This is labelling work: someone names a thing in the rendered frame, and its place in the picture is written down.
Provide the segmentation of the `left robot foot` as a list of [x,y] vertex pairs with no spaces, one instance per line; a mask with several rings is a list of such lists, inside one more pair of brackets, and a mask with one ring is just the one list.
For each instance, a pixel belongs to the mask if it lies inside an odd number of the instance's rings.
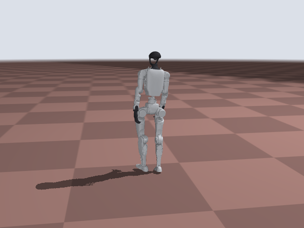
[[145,165],[144,165],[144,167],[143,167],[143,166],[141,166],[141,164],[137,164],[136,167],[137,167],[138,169],[141,169],[141,170],[144,171],[144,172],[148,172],[148,171],[149,171],[149,170],[148,170],[148,167],[145,166]]

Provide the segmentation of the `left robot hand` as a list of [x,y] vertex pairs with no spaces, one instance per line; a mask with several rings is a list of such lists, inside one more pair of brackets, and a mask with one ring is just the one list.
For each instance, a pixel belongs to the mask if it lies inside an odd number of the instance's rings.
[[135,120],[135,122],[138,123],[138,124],[141,123],[141,122],[139,122],[139,120],[138,120],[137,111],[139,111],[139,110],[138,110],[138,106],[137,106],[137,105],[135,106],[135,110],[133,110],[133,111],[134,111],[134,120]]

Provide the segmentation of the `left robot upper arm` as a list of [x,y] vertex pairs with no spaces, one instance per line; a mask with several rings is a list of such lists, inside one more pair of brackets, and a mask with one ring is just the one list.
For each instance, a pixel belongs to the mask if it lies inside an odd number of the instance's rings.
[[143,69],[138,72],[137,83],[139,88],[139,94],[143,93],[144,76],[146,75],[146,73],[147,73],[147,69]]

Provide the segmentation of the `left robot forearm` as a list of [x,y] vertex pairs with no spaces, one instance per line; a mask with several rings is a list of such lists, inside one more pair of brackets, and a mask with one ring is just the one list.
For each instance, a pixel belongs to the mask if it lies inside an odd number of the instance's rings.
[[141,98],[141,94],[139,94],[139,88],[136,87],[136,89],[135,89],[135,99],[134,99],[134,105],[133,105],[134,110],[135,110],[136,105],[139,108],[140,98]]

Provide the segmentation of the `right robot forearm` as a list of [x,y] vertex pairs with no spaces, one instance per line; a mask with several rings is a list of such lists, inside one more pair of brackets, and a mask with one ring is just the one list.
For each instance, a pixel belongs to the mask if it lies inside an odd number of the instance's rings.
[[163,106],[165,106],[165,104],[166,104],[166,98],[167,97],[168,97],[168,93],[161,95],[161,101],[160,101],[160,105],[159,105],[160,108],[162,108]]

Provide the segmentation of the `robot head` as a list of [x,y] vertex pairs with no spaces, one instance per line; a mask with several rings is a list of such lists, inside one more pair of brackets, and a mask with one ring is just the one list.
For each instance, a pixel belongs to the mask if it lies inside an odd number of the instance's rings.
[[[152,64],[152,63],[151,63],[151,58],[153,58],[154,60],[156,60],[156,63],[155,63],[155,64]],[[158,69],[158,70],[160,70],[160,69],[158,68],[158,66],[157,66],[157,62],[158,62],[159,58],[161,58],[161,55],[160,55],[159,52],[154,51],[154,52],[150,53],[150,55],[149,55],[149,62],[150,62],[150,64],[152,65],[151,69]]]

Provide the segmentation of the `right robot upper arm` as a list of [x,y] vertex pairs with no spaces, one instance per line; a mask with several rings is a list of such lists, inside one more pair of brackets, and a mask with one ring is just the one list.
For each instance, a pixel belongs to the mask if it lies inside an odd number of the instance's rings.
[[162,94],[167,94],[167,93],[168,93],[169,78],[170,78],[170,73],[164,71],[163,90],[162,90],[162,92],[161,92]]

